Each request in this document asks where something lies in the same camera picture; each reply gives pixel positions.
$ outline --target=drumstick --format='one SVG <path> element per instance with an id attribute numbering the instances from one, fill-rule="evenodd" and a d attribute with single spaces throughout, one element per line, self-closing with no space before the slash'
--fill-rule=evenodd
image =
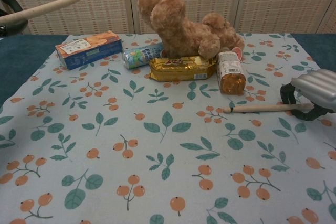
<path id="1" fill-rule="evenodd" d="M 22 10 L 21 12 L 2 16 L 0 17 L 0 24 L 8 25 L 21 20 L 34 18 L 67 7 L 78 1 L 80 0 L 55 0 L 47 4 L 39 5 L 27 10 Z"/>
<path id="2" fill-rule="evenodd" d="M 223 108 L 224 113 L 231 112 L 268 112 L 268 111 L 288 111 L 288 110 L 311 110 L 312 103 L 303 104 L 276 104 L 276 105 L 248 105 Z"/>

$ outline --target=plastic bottle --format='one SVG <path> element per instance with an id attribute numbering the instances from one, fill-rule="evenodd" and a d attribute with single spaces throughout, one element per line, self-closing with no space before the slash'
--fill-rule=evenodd
<path id="1" fill-rule="evenodd" d="M 243 95 L 246 77 L 238 55 L 242 56 L 240 48 L 230 50 L 222 48 L 217 58 L 217 76 L 222 93 Z"/>

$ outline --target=tablecloth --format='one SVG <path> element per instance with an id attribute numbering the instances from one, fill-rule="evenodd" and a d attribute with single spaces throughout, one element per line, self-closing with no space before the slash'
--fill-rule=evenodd
<path id="1" fill-rule="evenodd" d="M 243 37 L 242 97 L 215 75 L 156 82 L 120 54 L 67 71 L 51 54 L 0 109 L 0 223 L 335 222 L 334 115 L 221 109 L 277 103 L 318 66 L 290 34 Z"/>

